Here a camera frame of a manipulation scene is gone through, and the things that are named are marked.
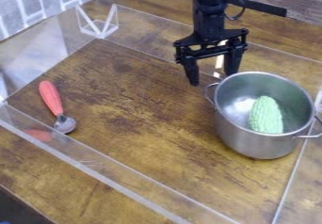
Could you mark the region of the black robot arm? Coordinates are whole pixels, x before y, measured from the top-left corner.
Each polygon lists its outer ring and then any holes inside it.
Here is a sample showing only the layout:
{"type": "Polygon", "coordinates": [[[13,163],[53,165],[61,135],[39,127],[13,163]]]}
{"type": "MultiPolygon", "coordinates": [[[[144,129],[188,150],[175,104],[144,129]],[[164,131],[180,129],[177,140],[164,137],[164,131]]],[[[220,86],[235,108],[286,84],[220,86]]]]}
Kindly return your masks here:
{"type": "Polygon", "coordinates": [[[199,85],[198,60],[214,56],[224,57],[224,73],[238,72],[244,50],[247,33],[243,29],[224,29],[224,20],[235,21],[244,13],[230,17],[226,5],[230,0],[192,0],[194,32],[173,42],[175,60],[183,65],[184,74],[192,86],[199,85]]]}

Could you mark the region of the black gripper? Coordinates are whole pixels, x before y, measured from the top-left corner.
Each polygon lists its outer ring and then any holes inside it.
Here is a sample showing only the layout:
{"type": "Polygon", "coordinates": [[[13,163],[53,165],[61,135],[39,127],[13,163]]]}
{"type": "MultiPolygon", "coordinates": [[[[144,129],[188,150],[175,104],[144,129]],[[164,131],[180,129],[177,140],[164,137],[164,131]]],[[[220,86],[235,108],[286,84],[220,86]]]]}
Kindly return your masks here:
{"type": "Polygon", "coordinates": [[[196,61],[224,56],[224,73],[239,71],[243,52],[247,48],[247,33],[243,29],[226,29],[226,9],[194,7],[194,31],[190,36],[173,42],[175,59],[183,65],[190,85],[199,85],[196,61]]]}

